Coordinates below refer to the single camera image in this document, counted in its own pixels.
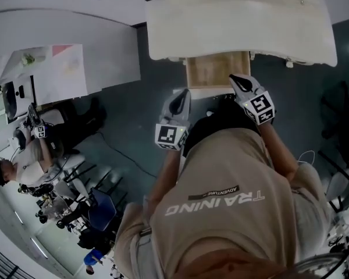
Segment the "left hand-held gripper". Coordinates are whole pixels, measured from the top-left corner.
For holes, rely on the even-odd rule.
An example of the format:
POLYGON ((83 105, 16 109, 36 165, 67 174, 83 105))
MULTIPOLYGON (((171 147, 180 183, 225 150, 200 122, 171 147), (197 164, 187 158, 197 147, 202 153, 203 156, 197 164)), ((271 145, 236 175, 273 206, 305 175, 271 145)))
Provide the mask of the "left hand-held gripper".
POLYGON ((164 103, 159 123, 155 127, 155 143, 167 150, 180 151, 183 147, 191 123, 191 93, 183 89, 172 94, 164 103))

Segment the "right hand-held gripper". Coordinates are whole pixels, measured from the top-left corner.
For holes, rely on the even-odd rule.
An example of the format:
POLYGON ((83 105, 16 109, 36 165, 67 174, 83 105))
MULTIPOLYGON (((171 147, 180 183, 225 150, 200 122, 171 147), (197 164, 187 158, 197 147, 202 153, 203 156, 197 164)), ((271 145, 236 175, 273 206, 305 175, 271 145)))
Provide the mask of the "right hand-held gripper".
POLYGON ((229 81, 237 97, 236 102, 256 124, 271 122, 275 118, 275 106, 267 90, 259 88, 255 78, 245 74, 231 74, 229 81))

